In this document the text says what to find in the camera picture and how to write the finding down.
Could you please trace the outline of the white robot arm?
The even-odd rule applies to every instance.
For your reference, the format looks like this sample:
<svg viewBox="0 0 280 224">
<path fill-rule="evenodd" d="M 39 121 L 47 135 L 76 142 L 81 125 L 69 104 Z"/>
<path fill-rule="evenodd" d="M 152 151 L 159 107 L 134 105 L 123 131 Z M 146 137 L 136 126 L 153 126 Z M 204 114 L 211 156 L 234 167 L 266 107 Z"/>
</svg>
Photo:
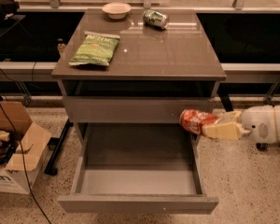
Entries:
<svg viewBox="0 0 280 224">
<path fill-rule="evenodd" d="M 244 111 L 217 115 L 218 120 L 203 126 L 203 135 L 222 140 L 243 137 L 255 143 L 280 142 L 280 105 L 252 106 Z"/>
</svg>

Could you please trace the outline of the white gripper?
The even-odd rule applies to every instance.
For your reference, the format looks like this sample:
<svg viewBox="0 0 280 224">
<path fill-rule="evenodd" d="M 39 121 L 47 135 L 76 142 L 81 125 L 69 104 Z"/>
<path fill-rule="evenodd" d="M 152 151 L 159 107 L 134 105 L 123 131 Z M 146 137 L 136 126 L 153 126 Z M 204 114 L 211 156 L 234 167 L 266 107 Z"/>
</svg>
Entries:
<svg viewBox="0 0 280 224">
<path fill-rule="evenodd" d="M 203 135 L 220 140 L 239 140 L 245 135 L 256 143 L 276 141 L 273 107 L 253 106 L 241 111 L 219 113 L 218 123 L 203 126 Z"/>
</svg>

